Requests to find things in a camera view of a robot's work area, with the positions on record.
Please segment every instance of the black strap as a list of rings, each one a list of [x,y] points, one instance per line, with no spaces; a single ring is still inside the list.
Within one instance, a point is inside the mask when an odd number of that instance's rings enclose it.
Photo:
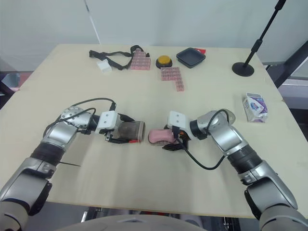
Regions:
[[[92,50],[90,50],[90,51],[89,51],[89,56],[90,56],[91,58],[94,57],[94,58],[97,58],[97,59],[99,59],[99,60],[105,60],[105,59],[107,59],[110,66],[113,66],[113,67],[115,67],[115,68],[117,68],[117,69],[119,69],[119,70],[121,71],[121,70],[123,70],[123,69],[128,69],[128,68],[129,68],[129,66],[130,66],[130,64],[131,64],[131,61],[132,61],[132,59],[133,59],[133,57],[134,57],[134,52],[135,52],[136,49],[140,49],[141,51],[143,51],[143,49],[142,49],[140,46],[135,45],[135,46],[132,46],[132,47],[130,48],[130,53],[128,53],[128,52],[122,52],[122,51],[116,51],[116,52],[112,52],[112,53],[106,53],[106,52],[98,53],[97,51],[92,51]],[[122,54],[122,55],[124,55],[124,56],[126,56],[126,57],[131,57],[131,59],[130,59],[130,61],[128,62],[128,64],[122,66],[122,65],[116,63],[115,61],[112,61],[110,58],[107,57],[107,56],[112,56],[112,55],[115,55],[115,54]]]

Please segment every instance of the white wall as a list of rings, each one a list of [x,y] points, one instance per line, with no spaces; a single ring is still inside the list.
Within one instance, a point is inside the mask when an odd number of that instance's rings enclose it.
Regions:
[[[102,43],[251,48],[277,0],[87,0]],[[285,61],[308,38],[308,0],[287,0],[258,52]]]
[[[250,48],[277,0],[87,0],[104,44]],[[58,43],[98,43],[83,0],[0,0],[0,68],[34,70]],[[287,0],[258,52],[285,61],[308,38],[308,0]]]
[[[2,71],[34,70],[59,43],[98,43],[83,0],[0,0]]]

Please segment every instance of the small white box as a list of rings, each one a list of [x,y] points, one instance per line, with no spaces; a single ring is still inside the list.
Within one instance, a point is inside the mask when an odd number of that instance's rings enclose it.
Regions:
[[[259,94],[246,93],[243,101],[248,122],[264,123],[268,117],[268,108]]]
[[[112,68],[111,68],[111,66],[109,65],[107,59],[104,59],[103,61],[97,61],[96,63],[97,63],[97,66],[100,68],[100,70],[101,70],[103,73],[112,71]]]

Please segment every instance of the gray floor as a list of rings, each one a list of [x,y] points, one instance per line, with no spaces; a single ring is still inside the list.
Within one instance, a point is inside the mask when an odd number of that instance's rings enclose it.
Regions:
[[[82,219],[84,211],[88,207],[78,205],[66,205],[58,203],[46,202],[41,212],[29,218],[26,231],[53,231],[65,226],[79,223]],[[98,214],[98,217],[119,215],[123,213],[131,213],[131,210],[104,209]],[[223,218],[180,215],[184,220],[195,220],[208,231],[226,231],[223,225]],[[256,219],[239,219],[242,231],[258,231],[258,221]],[[240,231],[239,229],[230,229],[231,231]]]

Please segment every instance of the yellow button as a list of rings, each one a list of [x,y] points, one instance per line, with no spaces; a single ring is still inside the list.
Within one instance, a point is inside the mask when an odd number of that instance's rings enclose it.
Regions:
[[[161,65],[166,65],[170,62],[170,57],[167,56],[167,55],[162,55],[162,56],[159,56],[158,57],[158,62],[161,64]]]

